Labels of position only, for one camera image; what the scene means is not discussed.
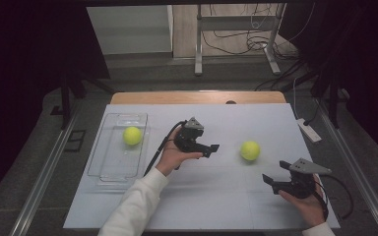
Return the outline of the wooden table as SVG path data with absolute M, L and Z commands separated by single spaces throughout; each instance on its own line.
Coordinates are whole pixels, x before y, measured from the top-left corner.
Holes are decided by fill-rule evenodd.
M 261 104 L 286 103 L 279 91 L 140 91 L 117 92 L 110 104 Z

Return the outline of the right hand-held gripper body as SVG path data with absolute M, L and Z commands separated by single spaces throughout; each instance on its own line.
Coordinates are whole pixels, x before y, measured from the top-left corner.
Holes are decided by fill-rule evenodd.
M 298 199 L 305 199 L 315 192 L 315 174 L 331 174 L 332 170 L 304 158 L 290 164 L 289 182 L 274 181 L 272 189 L 275 194 L 283 190 Z

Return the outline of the grey metal desk frame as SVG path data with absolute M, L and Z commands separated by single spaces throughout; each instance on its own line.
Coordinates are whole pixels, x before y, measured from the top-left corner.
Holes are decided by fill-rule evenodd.
M 202 55 L 202 32 L 214 30 L 259 30 L 268 31 L 270 37 L 267 43 L 263 44 L 263 52 L 269 62 L 274 75 L 279 75 L 281 69 L 276 61 L 275 40 L 278 34 L 283 17 L 285 3 L 277 5 L 273 15 L 257 16 L 203 16 L 201 6 L 197 6 L 197 28 L 196 28 L 196 53 L 195 53 L 195 75 L 203 74 Z

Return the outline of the person's left hand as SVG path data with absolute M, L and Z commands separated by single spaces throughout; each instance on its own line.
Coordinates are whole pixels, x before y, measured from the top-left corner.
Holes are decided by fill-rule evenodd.
M 156 169 L 164 176 L 168 176 L 181 163 L 188 159 L 199 159 L 203 156 L 201 152 L 182 152 L 175 144 L 174 138 L 180 128 L 176 128 L 170 135 L 169 139 L 162 150 L 161 158 L 156 165 Z

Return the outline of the white power strip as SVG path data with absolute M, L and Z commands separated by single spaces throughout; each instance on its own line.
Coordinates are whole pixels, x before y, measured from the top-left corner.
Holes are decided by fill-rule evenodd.
M 322 141 L 322 138 L 315 132 L 315 130 L 310 125 L 305 124 L 305 120 L 303 118 L 297 119 L 296 123 L 299 129 L 311 143 L 318 143 Z

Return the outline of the person's right hand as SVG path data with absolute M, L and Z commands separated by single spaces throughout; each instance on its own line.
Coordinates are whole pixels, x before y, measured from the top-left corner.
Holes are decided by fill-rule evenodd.
M 311 195 L 305 199 L 298 199 L 283 190 L 279 191 L 279 195 L 283 199 L 297 208 L 309 227 L 314 227 L 326 222 L 324 210 L 320 203 L 320 199 L 323 198 L 323 192 L 319 186 L 319 179 L 317 176 L 314 176 L 314 181 L 316 182 L 315 193 L 318 197 Z

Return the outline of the dark curtain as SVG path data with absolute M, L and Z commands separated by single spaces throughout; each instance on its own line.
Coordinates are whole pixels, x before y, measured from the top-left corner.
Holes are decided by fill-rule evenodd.
M 286 4 L 280 36 L 289 40 L 311 67 L 329 59 L 346 25 L 356 25 L 335 59 L 339 86 L 349 94 L 347 108 L 378 145 L 378 0 L 295 0 Z
M 68 77 L 107 79 L 87 11 L 73 0 L 0 0 L 0 182 L 30 136 L 43 98 Z

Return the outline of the yellow tennis ball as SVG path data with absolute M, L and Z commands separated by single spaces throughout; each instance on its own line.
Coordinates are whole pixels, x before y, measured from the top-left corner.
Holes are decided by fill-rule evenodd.
M 256 160 L 260 155 L 261 148 L 258 143 L 253 141 L 244 142 L 240 148 L 240 155 L 249 161 Z
M 142 132 L 137 127 L 128 127 L 123 132 L 123 141 L 128 146 L 137 145 L 142 137 Z

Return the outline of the white cabinet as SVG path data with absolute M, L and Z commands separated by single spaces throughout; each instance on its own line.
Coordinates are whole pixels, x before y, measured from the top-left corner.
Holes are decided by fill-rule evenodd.
M 88 7 L 104 55 L 172 52 L 170 5 Z

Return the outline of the black metal stand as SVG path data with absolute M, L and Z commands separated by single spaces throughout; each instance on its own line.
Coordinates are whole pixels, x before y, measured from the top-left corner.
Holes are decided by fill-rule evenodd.
M 51 115 L 61 115 L 62 125 L 61 129 L 65 130 L 71 120 L 71 105 L 70 105 L 70 92 L 76 98 L 85 98 L 87 91 L 83 85 L 83 81 L 87 81 L 94 86 L 106 91 L 109 94 L 115 94 L 115 90 L 98 79 L 94 79 L 86 74 L 78 73 L 75 76 L 68 76 L 64 74 L 60 78 L 61 84 L 61 105 L 54 106 Z
M 341 91 L 340 82 L 337 76 L 320 75 L 314 86 L 311 89 L 311 94 L 314 97 L 322 99 L 325 94 L 328 95 L 328 117 L 332 125 L 339 129 L 338 122 L 338 103 L 347 101 L 347 98 L 341 98 L 339 92 Z

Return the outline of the aluminium rail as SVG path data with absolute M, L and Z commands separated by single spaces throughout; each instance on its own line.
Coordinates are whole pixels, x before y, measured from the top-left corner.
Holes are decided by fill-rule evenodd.
M 71 114 L 71 118 L 67 122 L 65 128 L 60 132 L 55 145 L 53 146 L 49 156 L 44 162 L 31 191 L 16 219 L 9 236 L 27 236 L 32 224 L 32 220 L 37 212 L 39 204 L 44 196 L 48 184 L 52 178 L 54 170 L 58 164 L 63 149 L 77 121 L 78 112 L 81 107 L 75 105 Z
M 342 132 L 331 122 L 326 105 L 318 101 L 317 99 L 315 99 L 315 103 L 319 106 L 320 116 L 322 117 L 329 133 L 334 139 L 334 143 L 338 147 L 341 153 L 341 157 L 343 158 L 354 183 L 356 184 L 360 194 L 366 201 L 371 214 L 373 215 L 378 225 L 378 195 L 375 193 L 375 190 L 369 183 L 367 177 L 364 175 Z

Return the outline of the clear plastic container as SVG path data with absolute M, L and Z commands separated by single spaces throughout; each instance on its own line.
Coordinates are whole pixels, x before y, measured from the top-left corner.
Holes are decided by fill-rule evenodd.
M 141 130 L 143 137 L 137 145 L 124 143 L 123 132 L 128 127 Z M 147 113 L 105 114 L 94 141 L 88 175 L 96 177 L 100 185 L 130 185 L 142 176 L 148 134 Z

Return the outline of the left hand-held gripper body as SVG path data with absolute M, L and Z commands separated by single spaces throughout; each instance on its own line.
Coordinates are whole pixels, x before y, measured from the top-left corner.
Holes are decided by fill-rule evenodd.
M 196 142 L 203 133 L 204 126 L 192 117 L 181 126 L 174 138 L 174 144 L 183 152 L 201 152 L 204 157 L 209 157 L 211 148 Z

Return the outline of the white board sheet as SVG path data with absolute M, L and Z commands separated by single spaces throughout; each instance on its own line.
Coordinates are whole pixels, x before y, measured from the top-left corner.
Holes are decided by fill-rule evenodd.
M 200 141 L 219 145 L 209 158 L 188 160 L 169 176 L 147 225 L 150 231 L 269 231 L 305 227 L 297 209 L 274 194 L 262 175 L 287 181 L 280 161 L 310 153 L 287 103 L 109 105 L 107 113 L 147 113 L 145 171 L 159 144 L 179 121 L 195 117 Z M 261 148 L 256 160 L 240 155 L 244 142 Z M 67 229 L 99 229 L 117 208 L 127 186 L 100 185 L 88 175 L 91 156 L 64 223 Z

